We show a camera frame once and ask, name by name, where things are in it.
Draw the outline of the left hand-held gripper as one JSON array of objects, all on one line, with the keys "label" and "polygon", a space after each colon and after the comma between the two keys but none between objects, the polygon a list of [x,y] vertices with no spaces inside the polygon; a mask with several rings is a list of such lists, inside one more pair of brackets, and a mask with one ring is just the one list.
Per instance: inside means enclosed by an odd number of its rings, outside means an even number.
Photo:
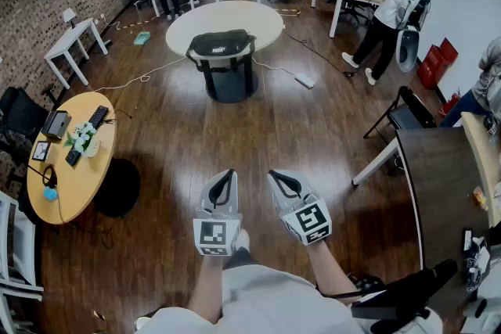
[{"label": "left hand-held gripper", "polygon": [[240,213],[213,212],[221,207],[225,212],[238,211],[238,176],[233,169],[216,174],[202,189],[196,210],[193,233],[196,249],[204,256],[229,257],[236,250],[235,242],[241,231]]}]

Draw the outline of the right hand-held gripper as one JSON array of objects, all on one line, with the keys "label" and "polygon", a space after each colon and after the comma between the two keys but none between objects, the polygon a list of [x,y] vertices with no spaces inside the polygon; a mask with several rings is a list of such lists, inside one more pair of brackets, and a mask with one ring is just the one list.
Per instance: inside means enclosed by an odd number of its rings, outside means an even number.
[{"label": "right hand-held gripper", "polygon": [[[278,213],[302,204],[313,193],[308,179],[295,171],[269,170],[268,183]],[[287,230],[304,246],[332,234],[332,221],[324,199],[317,199],[280,217]]]}]

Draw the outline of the black bag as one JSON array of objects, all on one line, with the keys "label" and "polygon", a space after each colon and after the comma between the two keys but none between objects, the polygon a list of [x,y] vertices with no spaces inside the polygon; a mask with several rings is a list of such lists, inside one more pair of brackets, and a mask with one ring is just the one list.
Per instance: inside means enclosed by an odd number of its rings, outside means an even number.
[{"label": "black bag", "polygon": [[196,65],[199,71],[202,71],[201,64],[197,62],[198,59],[202,61],[210,58],[221,59],[224,56],[238,56],[246,48],[249,49],[249,53],[253,53],[256,40],[256,36],[244,29],[199,34],[189,44],[186,57]]}]

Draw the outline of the person's left forearm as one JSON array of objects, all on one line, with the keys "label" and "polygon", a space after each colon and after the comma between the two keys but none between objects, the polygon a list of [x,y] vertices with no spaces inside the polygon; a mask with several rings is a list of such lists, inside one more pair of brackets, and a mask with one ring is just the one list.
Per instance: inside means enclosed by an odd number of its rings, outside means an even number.
[{"label": "person's left forearm", "polygon": [[211,324],[222,315],[222,272],[230,257],[204,256],[188,309]]}]

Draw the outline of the person's white shoe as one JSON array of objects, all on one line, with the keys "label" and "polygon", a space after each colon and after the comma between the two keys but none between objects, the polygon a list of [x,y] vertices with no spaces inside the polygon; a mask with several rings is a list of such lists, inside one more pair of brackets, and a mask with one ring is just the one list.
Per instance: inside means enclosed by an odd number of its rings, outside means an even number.
[{"label": "person's white shoe", "polygon": [[250,251],[250,236],[245,229],[241,229],[239,235],[236,237],[234,244],[235,251],[244,249],[247,252]]}]

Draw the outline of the white power strip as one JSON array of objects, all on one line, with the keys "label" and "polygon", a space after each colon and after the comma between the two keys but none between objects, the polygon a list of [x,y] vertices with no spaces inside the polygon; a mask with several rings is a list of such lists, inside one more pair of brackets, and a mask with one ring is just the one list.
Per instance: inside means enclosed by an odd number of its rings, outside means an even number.
[{"label": "white power strip", "polygon": [[294,79],[308,89],[312,89],[315,87],[315,82],[310,77],[306,76],[303,73],[295,74]]}]

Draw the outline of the person's grey clothing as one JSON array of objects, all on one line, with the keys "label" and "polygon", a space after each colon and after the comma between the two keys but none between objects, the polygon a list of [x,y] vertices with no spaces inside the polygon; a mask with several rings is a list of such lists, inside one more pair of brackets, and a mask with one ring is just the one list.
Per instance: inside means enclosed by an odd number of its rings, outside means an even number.
[{"label": "person's grey clothing", "polygon": [[373,320],[353,318],[339,300],[307,280],[258,264],[222,273],[222,317],[212,324],[195,312],[160,309],[136,334],[372,334]]}]

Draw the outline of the black keyboard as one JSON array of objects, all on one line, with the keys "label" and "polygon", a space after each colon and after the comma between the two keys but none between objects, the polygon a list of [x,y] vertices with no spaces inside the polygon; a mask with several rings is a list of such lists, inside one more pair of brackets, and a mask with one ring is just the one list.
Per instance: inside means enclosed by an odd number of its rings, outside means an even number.
[{"label": "black keyboard", "polygon": [[[96,111],[92,114],[92,116],[88,119],[88,122],[91,122],[93,126],[97,128],[101,125],[101,123],[104,121],[106,115],[108,114],[109,109],[105,106],[99,106]],[[66,162],[70,166],[74,166],[78,160],[80,159],[81,155],[74,151],[71,147],[69,147],[69,153],[66,156]]]}]

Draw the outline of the white flowers in pot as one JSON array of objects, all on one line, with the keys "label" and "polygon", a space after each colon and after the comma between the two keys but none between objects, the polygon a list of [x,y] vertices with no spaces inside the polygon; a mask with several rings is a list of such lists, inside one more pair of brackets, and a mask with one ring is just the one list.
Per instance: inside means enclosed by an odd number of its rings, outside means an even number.
[{"label": "white flowers in pot", "polygon": [[100,147],[100,140],[96,137],[96,128],[91,122],[85,121],[77,124],[74,132],[67,132],[65,147],[71,147],[82,156],[91,158],[97,155]]}]

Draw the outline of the dark brown table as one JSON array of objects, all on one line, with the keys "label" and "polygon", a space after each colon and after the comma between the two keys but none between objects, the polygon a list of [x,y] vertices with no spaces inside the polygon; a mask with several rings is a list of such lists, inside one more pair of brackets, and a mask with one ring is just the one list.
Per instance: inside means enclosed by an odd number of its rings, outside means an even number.
[{"label": "dark brown table", "polygon": [[352,184],[365,181],[395,154],[402,160],[411,194],[422,268],[445,259],[460,262],[465,228],[489,240],[488,214],[474,199],[481,177],[462,128],[397,130]]}]

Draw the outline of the grey box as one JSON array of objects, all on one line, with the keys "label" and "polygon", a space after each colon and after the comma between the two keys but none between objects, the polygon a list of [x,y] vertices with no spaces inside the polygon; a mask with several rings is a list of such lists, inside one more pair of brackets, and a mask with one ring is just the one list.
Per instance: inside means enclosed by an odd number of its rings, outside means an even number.
[{"label": "grey box", "polygon": [[51,111],[41,128],[41,133],[47,138],[61,140],[70,121],[71,115],[67,111]]}]

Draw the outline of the red fire extinguisher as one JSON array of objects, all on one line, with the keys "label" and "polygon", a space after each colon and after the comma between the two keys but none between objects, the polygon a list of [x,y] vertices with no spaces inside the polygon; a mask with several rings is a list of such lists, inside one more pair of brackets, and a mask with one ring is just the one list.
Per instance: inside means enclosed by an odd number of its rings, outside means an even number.
[{"label": "red fire extinguisher", "polygon": [[448,100],[448,101],[446,101],[445,104],[440,109],[440,112],[439,112],[440,115],[442,117],[445,117],[450,112],[450,110],[454,107],[454,105],[458,103],[458,101],[460,100],[460,98],[461,98],[460,90],[457,89],[452,94],[451,99]]}]

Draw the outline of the white moulded chair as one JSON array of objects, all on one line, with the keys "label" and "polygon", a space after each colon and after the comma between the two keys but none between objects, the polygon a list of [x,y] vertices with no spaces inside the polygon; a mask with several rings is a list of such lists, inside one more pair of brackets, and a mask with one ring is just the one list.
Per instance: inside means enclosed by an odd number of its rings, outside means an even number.
[{"label": "white moulded chair", "polygon": [[395,59],[403,73],[410,72],[417,59],[420,32],[415,27],[407,27],[399,31],[395,48]]}]

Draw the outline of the red bags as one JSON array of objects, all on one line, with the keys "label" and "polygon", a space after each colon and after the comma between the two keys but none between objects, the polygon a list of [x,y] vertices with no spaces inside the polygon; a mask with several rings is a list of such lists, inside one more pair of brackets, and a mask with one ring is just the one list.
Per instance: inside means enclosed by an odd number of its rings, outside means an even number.
[{"label": "red bags", "polygon": [[439,81],[447,69],[454,64],[458,55],[459,53],[448,38],[444,38],[439,46],[432,45],[417,70],[417,76],[423,86],[429,90],[436,89]]}]

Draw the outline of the small white table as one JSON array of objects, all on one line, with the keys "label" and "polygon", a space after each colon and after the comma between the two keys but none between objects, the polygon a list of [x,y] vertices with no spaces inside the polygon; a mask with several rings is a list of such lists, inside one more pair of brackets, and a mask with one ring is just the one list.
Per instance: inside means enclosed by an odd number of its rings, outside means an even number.
[{"label": "small white table", "polygon": [[95,40],[97,41],[97,44],[101,48],[102,52],[104,55],[108,54],[108,50],[106,48],[106,45],[104,41],[102,40],[98,30],[96,23],[93,19],[87,19],[83,20],[80,23],[76,24],[75,27],[69,28],[60,38],[59,40],[54,44],[53,47],[50,48],[50,50],[46,53],[44,59],[49,65],[50,69],[52,72],[56,75],[60,83],[63,85],[65,89],[69,89],[70,85],[67,82],[67,80],[63,77],[63,75],[60,73],[60,71],[57,69],[55,63],[53,60],[59,56],[64,56],[67,60],[67,62],[70,64],[71,68],[73,71],[76,73],[80,81],[84,85],[88,85],[88,81],[84,74],[81,72],[80,68],[78,67],[77,63],[75,62],[73,56],[70,54],[70,48],[74,43],[77,43],[79,49],[81,50],[82,55],[86,60],[89,59],[88,53],[85,50],[85,47],[80,41],[80,36],[87,30],[90,29],[92,31],[92,34],[95,37]]}]

